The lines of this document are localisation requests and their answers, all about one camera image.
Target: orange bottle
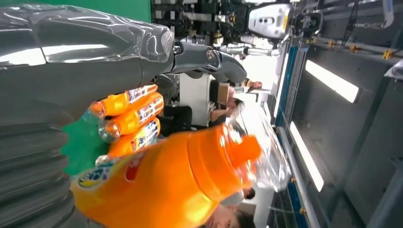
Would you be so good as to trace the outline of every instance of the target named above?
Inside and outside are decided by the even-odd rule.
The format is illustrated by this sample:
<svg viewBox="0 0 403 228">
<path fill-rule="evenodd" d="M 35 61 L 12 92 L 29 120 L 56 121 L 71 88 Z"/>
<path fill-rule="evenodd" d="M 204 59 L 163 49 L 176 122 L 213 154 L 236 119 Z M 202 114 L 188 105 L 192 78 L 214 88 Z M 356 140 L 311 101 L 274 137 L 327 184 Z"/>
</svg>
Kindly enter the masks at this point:
<svg viewBox="0 0 403 228">
<path fill-rule="evenodd" d="M 126 154 L 132 154 L 143 147 L 148 146 L 160 133 L 160 121 L 154 118 L 146 126 L 134 134 L 122 136 L 109 147 L 108 157 L 118 158 Z"/>
<path fill-rule="evenodd" d="M 237 190 L 261 154 L 227 126 L 183 132 L 92 168 L 72 181 L 76 206 L 110 228 L 194 228 Z"/>
<path fill-rule="evenodd" d="M 133 103 L 123 114 L 101 125 L 100 137 L 106 142 L 114 142 L 122 135 L 133 134 L 146 125 L 163 109 L 163 96 L 153 92 Z"/>
<path fill-rule="evenodd" d="M 146 85 L 122 94 L 110 95 L 102 101 L 93 102 L 87 110 L 87 119 L 102 120 L 105 116 L 120 115 L 135 101 L 157 91 L 157 89 L 157 85 Z"/>
</svg>

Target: woman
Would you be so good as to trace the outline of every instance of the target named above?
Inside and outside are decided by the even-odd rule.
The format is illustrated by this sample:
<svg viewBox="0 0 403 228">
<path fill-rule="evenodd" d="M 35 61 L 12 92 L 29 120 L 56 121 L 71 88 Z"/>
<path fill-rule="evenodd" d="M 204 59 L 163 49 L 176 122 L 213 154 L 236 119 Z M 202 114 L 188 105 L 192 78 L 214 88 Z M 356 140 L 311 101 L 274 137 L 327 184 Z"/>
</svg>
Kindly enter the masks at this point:
<svg viewBox="0 0 403 228">
<path fill-rule="evenodd" d="M 252 82 L 249 78 L 245 79 L 241 84 L 236 84 L 231 81 L 228 81 L 228 83 L 235 89 L 236 93 L 250 93 L 253 90 L 263 87 L 261 82 Z"/>
</svg>

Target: fluorescent light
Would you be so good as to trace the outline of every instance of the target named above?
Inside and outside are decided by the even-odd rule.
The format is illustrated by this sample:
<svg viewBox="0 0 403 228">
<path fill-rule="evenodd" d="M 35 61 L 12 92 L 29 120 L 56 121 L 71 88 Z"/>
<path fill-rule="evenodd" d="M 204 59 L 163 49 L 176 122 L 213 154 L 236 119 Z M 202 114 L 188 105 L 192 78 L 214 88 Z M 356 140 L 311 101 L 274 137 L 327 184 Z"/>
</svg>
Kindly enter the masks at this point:
<svg viewBox="0 0 403 228">
<path fill-rule="evenodd" d="M 278 107 L 280 106 L 280 98 L 281 98 L 281 92 L 283 90 L 284 78 L 286 76 L 287 63 L 288 63 L 288 53 L 284 57 L 284 64 L 283 64 L 283 68 L 281 71 L 280 85 L 278 86 L 278 91 L 277 91 L 276 105 L 274 106 L 274 113 L 273 113 L 274 118 L 277 117 Z"/>
<path fill-rule="evenodd" d="M 347 101 L 353 103 L 356 100 L 359 90 L 357 86 L 347 82 L 346 80 L 324 69 L 311 60 L 307 61 L 305 70 L 316 77 L 319 81 L 327 85 L 329 88 L 333 89 L 336 93 L 340 94 Z"/>
<path fill-rule="evenodd" d="M 304 159 L 305 165 L 307 165 L 309 174 L 314 181 L 316 189 L 321 191 L 323 188 L 323 178 L 317 169 L 314 160 L 312 159 L 311 154 L 308 151 L 307 146 L 305 145 L 304 141 L 302 140 L 297 127 L 295 126 L 294 122 L 292 121 L 290 124 L 290 131 L 292 136 L 294 137 L 295 143 L 298 146 L 299 151 L 301 152 L 302 158 Z"/>
</svg>

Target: person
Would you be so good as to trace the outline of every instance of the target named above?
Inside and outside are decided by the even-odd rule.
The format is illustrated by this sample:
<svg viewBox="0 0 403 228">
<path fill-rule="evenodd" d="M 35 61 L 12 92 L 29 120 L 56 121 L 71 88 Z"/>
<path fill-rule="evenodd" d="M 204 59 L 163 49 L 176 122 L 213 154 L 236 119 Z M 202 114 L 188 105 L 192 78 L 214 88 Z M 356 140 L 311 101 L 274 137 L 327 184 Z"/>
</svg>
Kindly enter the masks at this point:
<svg viewBox="0 0 403 228">
<path fill-rule="evenodd" d="M 253 216 L 249 213 L 218 205 L 207 222 L 199 228 L 256 228 Z"/>
<path fill-rule="evenodd" d="M 236 93 L 250 93 L 253 90 L 261 89 L 263 84 L 259 81 L 252 82 L 249 78 L 246 78 L 242 83 L 236 84 L 231 81 L 228 81 L 231 87 L 233 87 Z"/>
<path fill-rule="evenodd" d="M 209 127 L 214 127 L 225 123 L 227 117 L 231 116 L 238 105 L 242 103 L 243 101 L 241 101 L 240 99 L 228 97 L 226 109 L 216 109 L 210 112 Z"/>
<path fill-rule="evenodd" d="M 244 199 L 251 200 L 255 197 L 256 192 L 254 188 L 246 188 L 238 191 L 221 202 L 222 205 L 227 207 L 238 206 Z"/>
</svg>

